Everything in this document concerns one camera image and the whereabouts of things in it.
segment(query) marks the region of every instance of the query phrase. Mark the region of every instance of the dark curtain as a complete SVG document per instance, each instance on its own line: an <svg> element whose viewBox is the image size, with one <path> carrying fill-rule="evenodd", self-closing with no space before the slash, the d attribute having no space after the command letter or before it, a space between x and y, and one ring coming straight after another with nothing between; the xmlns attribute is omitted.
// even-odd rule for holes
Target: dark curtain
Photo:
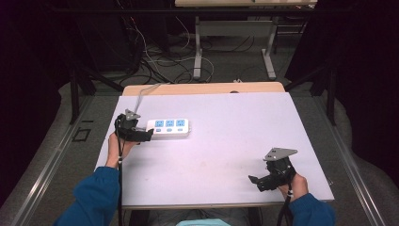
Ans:
<svg viewBox="0 0 399 226"><path fill-rule="evenodd" d="M399 160L399 2L357 3L349 16L310 19L286 77L295 81L326 62L343 38L336 55L336 96L352 124L352 150L384 170L399 186L395 167ZM354 4L320 0L317 7Z"/></svg>
<svg viewBox="0 0 399 226"><path fill-rule="evenodd" d="M0 10L2 205L53 123L69 77L39 2L2 1Z"/></svg>

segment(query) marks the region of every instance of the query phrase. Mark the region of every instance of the black cable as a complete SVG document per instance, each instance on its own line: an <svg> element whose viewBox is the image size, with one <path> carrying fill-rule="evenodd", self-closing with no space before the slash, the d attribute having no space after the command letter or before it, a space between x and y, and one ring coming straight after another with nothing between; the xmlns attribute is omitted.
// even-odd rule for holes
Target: black cable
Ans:
<svg viewBox="0 0 399 226"><path fill-rule="evenodd" d="M247 49L244 50L237 50L238 48L240 48L241 46L244 45L244 43L247 42L247 40L249 40L250 36L248 36L245 40L243 40L241 42L241 44L239 44L237 47L233 48L232 50L211 50L211 49L203 49L204 52L209 52L209 53L241 53L241 52L245 52L248 51L254 44L255 42L255 37L252 36L252 43L249 45L249 47L247 47Z"/></svg>
<svg viewBox="0 0 399 226"><path fill-rule="evenodd" d="M147 77L148 78L147 81L145 81L143 84L136 84L136 85L147 85L153 79L151 76L146 75L146 74L136 74L136 75L133 75L133 76L130 76L130 77L127 77L127 78L124 78L124 79L120 80L120 85L121 85L122 82L126 81L127 79L134 78L134 77Z"/></svg>
<svg viewBox="0 0 399 226"><path fill-rule="evenodd" d="M208 43L209 47L204 47L203 43ZM208 40L201 40L200 41L200 48L202 49L202 51L210 50L212 47L213 47L213 44L210 41L208 41Z"/></svg>
<svg viewBox="0 0 399 226"><path fill-rule="evenodd" d="M79 3L79 1L76 1L77 5L81 8L82 5ZM133 64L133 60L128 59L124 56L121 56L120 53L118 53L115 48L109 43L109 41L105 38L103 33L99 30L98 26L92 21L90 17L86 17L88 22L91 24L91 26L94 28L95 32L99 35L99 37L104 41L105 45L109 48L109 50L113 53L114 56L118 57L119 59L129 63L129 65Z"/></svg>
<svg viewBox="0 0 399 226"><path fill-rule="evenodd" d="M122 156L122 149L120 148L120 134L118 132L118 128L120 127L120 121L117 120L117 128L115 130L115 133L117 134L118 138L118 149L119 149L119 158L118 158L118 170L120 171L120 196L118 198L118 221L119 221L119 226L122 226L122 161L121 161L121 156Z"/></svg>
<svg viewBox="0 0 399 226"><path fill-rule="evenodd" d="M288 208L288 204L291 201L291 196L293 195L292 193L293 188L291 187L291 183L288 183L288 194L287 194L287 198L285 198L285 202L284 205L281 207L281 209L279 210L279 218L277 221L277 225L280 226L281 225L281 221L282 221L282 217L284 215L286 215L288 213L289 208Z"/></svg>
<svg viewBox="0 0 399 226"><path fill-rule="evenodd" d="M152 69L152 67L150 66L150 64L146 60L142 59L140 63L142 65L143 69L146 68L149 71L151 79L157 81L158 83L165 82L165 80L162 79L162 78L153 77L154 70Z"/></svg>
<svg viewBox="0 0 399 226"><path fill-rule="evenodd" d="M161 79L162 81L164 81L165 83L174 83L173 81L169 80L168 78L164 77L161 73L155 71L152 66L145 60L143 60L144 65L147 67L147 69L149 69L150 71L153 72L153 74L155 76L157 76L159 79Z"/></svg>
<svg viewBox="0 0 399 226"><path fill-rule="evenodd" d="M158 64L158 65L160 65L160 66L163 66L163 67L173 67L173 66L176 66L176 65L179 65L179 66L181 66L182 68L184 68L184 72L183 73L181 73L181 74L179 74L175 79L174 79L174 81L173 81L173 83L180 83L180 82L177 82L177 79L179 78L179 77L181 77L183 74L185 74L185 73L188 73L188 74L190 74L190 77L191 77L191 79L189 80L189 82L191 82L191 80L192 80L192 73L182 64L182 62L179 62L179 61L176 61L176 60L174 60L174 59L172 59L172 58L170 58L170 57L167 57L167 56L164 56L167 60L170 60L172 63L174 63L173 65L170 65L170 66L163 66L163 65L160 65L160 64Z"/></svg>
<svg viewBox="0 0 399 226"><path fill-rule="evenodd" d="M199 83L211 83L212 80L212 74L211 72L209 72L208 70L204 69L204 68L200 68L202 71L206 71L207 73L209 73L209 77L205 80L198 80Z"/></svg>
<svg viewBox="0 0 399 226"><path fill-rule="evenodd" d="M179 75L177 75L177 77L175 78L174 82L176 84L181 84L183 81L187 81L186 83L191 83L191 81L193 81L193 79L194 79L192 73L188 73L188 75L190 76L189 79L180 79L180 80L178 80L183 75L187 75L187 73L183 72L183 73L180 73Z"/></svg>
<svg viewBox="0 0 399 226"><path fill-rule="evenodd" d="M189 42L188 42L188 44L187 44L187 38L183 38L183 37L180 37L180 36L174 36L174 35L170 35L171 37L175 37L175 38L177 38L177 39L180 39L180 40L178 40L178 41L176 41L176 42L173 42L173 43L170 43L169 44L169 46L179 46L179 47L181 47L181 43L183 43L184 45L183 46L190 46L190 47L192 47L192 48L190 48L190 50L191 50L191 52L194 50L194 47L193 47L193 45L192 44L190 44L190 42L193 42L193 40L190 40Z"/></svg>
<svg viewBox="0 0 399 226"><path fill-rule="evenodd" d="M162 60L162 59L161 59L162 57L166 58L166 59L168 60L168 62L165 62L166 60ZM180 63L177 62L176 60L174 60L174 59L172 59L172 58L170 58L170 57L167 57L167 56L160 56L160 57L158 57L158 58L155 60L155 62L156 62L159 66L165 67L165 68L174 67L174 66L180 64Z"/></svg>

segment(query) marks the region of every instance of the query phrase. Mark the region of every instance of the blue jacket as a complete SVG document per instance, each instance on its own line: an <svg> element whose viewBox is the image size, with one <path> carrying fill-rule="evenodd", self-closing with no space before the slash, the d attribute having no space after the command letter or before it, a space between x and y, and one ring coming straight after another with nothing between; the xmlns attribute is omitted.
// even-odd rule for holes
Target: blue jacket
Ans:
<svg viewBox="0 0 399 226"><path fill-rule="evenodd" d="M117 169L98 167L76 186L75 202L54 225L109 225L118 207L119 174Z"/></svg>
<svg viewBox="0 0 399 226"><path fill-rule="evenodd" d="M115 214L120 194L119 171L98 167L73 191L76 201L56 220L54 225L109 225ZM329 226L335 224L330 205L307 194L290 203L295 226Z"/></svg>

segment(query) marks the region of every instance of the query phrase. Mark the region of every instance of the table leg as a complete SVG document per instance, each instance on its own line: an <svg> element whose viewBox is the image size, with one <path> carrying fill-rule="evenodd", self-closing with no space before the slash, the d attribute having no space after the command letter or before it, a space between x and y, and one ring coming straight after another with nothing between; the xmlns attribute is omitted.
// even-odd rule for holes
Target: table leg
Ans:
<svg viewBox="0 0 399 226"><path fill-rule="evenodd" d="M269 77L270 80L276 80L276 73L273 68L273 63L270 58L270 52L273 48L273 40L276 36L276 30L277 30L277 25L279 22L279 17L274 17L273 18L273 23L272 27L270 28L270 33L269 33L269 39L267 42L267 47L266 49L262 49L262 55L263 55L263 61L264 61L264 66L266 67L267 70L267 76Z"/></svg>
<svg viewBox="0 0 399 226"><path fill-rule="evenodd" d="M196 59L194 61L194 79L200 79L200 67L202 60L202 49L200 48L200 18L196 17Z"/></svg>
<svg viewBox="0 0 399 226"><path fill-rule="evenodd" d="M129 226L147 226L150 210L132 210Z"/></svg>
<svg viewBox="0 0 399 226"><path fill-rule="evenodd" d="M262 225L259 212L260 212L260 208L258 208L258 207L249 207L248 208L248 220L249 220L250 226Z"/></svg>

